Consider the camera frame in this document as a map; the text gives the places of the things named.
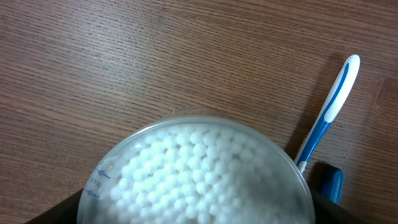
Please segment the white cotton swab tub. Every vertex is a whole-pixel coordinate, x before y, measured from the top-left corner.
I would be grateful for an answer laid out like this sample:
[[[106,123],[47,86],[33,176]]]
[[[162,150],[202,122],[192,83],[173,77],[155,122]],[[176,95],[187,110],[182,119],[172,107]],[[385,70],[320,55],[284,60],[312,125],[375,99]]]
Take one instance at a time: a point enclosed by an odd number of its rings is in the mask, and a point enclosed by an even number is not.
[[[212,116],[144,127],[95,167],[78,223],[314,223],[308,185],[261,133]]]

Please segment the blue white toothbrush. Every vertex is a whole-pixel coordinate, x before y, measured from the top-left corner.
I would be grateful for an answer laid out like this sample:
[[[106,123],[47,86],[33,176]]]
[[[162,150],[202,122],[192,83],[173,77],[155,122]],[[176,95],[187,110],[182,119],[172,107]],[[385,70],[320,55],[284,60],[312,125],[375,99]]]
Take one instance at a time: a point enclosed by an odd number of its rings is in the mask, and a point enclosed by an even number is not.
[[[360,56],[356,54],[350,55],[336,77],[315,123],[302,143],[294,160],[302,174],[315,148],[318,146],[322,137],[347,100],[358,76],[360,65]]]

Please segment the blue disposable razor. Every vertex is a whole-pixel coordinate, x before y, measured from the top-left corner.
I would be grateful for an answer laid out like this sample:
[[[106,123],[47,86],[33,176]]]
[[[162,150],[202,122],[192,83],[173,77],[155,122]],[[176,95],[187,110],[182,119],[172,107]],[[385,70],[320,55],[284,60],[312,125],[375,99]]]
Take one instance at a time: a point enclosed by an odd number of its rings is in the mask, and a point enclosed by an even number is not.
[[[343,192],[345,175],[334,166],[328,166],[322,173],[320,194],[335,204],[339,204]]]

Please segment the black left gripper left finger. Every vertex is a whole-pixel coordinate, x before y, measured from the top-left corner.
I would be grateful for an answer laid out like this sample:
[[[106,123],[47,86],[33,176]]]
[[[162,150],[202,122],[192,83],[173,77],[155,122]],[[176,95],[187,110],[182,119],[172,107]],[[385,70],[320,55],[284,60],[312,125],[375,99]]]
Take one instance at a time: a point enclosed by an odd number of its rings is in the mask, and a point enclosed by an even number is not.
[[[77,224],[78,204],[82,193],[83,189],[77,191],[25,224]]]

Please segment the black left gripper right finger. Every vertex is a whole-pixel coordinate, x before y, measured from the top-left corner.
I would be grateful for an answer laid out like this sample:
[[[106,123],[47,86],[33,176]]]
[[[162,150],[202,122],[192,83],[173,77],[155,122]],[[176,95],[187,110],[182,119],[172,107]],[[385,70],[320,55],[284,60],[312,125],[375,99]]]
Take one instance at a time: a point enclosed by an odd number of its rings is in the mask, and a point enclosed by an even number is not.
[[[312,189],[310,191],[315,209],[316,224],[367,224],[317,191]]]

